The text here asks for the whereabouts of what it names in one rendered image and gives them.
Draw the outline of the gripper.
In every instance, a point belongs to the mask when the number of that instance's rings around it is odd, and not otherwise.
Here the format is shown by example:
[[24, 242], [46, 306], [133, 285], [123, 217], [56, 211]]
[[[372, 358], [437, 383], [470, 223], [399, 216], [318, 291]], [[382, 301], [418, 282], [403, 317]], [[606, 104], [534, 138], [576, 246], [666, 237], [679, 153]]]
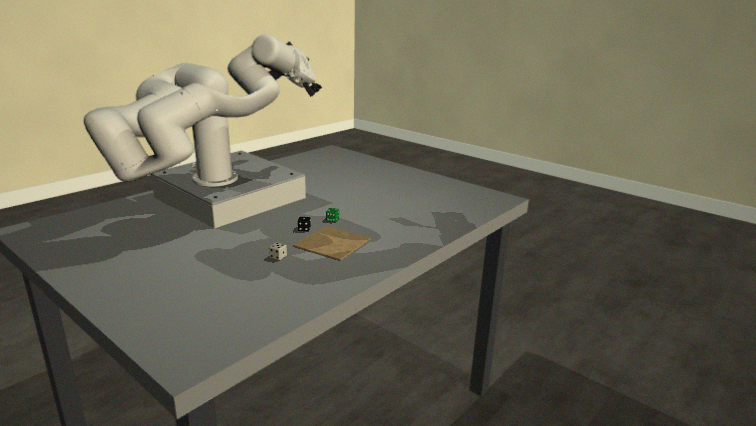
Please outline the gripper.
[[[286, 44], [289, 45], [289, 47], [293, 48], [298, 53], [299, 59], [301, 59], [299, 67], [296, 70], [296, 73], [294, 73], [295, 78], [290, 79], [290, 77], [286, 77], [297, 86], [305, 88], [309, 96], [312, 97], [316, 92], [319, 91], [319, 89], [322, 88], [322, 86], [314, 83], [316, 81], [316, 77], [310, 66], [309, 58], [306, 57], [305, 53], [302, 50], [293, 46], [290, 41]], [[309, 86], [310, 83], [312, 84], [311, 86]]]

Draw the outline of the green die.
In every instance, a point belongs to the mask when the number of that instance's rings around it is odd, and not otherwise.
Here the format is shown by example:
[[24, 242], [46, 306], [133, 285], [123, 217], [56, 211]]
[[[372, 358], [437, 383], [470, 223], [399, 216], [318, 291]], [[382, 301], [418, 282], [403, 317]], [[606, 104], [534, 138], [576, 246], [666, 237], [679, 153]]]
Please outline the green die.
[[339, 209], [329, 208], [326, 211], [326, 221], [337, 222], [339, 219]]

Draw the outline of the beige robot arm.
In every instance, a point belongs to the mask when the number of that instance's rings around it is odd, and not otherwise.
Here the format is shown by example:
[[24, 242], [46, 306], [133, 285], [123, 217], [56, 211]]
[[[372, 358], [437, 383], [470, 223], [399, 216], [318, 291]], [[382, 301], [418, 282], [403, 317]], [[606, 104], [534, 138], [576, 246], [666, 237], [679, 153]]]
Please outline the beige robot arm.
[[[84, 126], [121, 181], [177, 165], [195, 147], [192, 167], [198, 165], [198, 175], [196, 169], [193, 182], [207, 187], [228, 185], [238, 174], [231, 165], [227, 117], [248, 116], [268, 106], [280, 91], [276, 80], [282, 75], [293, 79], [299, 63], [293, 48], [272, 35], [260, 35], [228, 65], [230, 76], [250, 96], [228, 95], [226, 78], [213, 68], [182, 63], [142, 82], [135, 102], [90, 111]], [[185, 132], [191, 126], [194, 147]], [[135, 135], [145, 137], [156, 156], [149, 156]]]

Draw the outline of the white die with black pips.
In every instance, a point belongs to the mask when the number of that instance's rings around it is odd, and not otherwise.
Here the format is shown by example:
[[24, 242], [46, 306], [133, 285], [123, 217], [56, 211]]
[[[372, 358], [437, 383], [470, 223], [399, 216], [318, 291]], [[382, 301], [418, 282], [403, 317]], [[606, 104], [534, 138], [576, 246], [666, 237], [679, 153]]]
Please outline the white die with black pips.
[[275, 244], [270, 246], [269, 249], [270, 249], [270, 258], [281, 260], [285, 256], [287, 256], [287, 247], [285, 244], [276, 242]]

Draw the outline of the tan mottled mat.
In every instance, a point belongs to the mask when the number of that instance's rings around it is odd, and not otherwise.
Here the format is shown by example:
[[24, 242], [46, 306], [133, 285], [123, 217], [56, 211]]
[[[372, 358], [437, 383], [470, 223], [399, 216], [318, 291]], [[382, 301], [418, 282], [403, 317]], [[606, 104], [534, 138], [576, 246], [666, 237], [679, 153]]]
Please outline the tan mottled mat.
[[371, 238], [325, 226], [293, 247], [341, 261]]

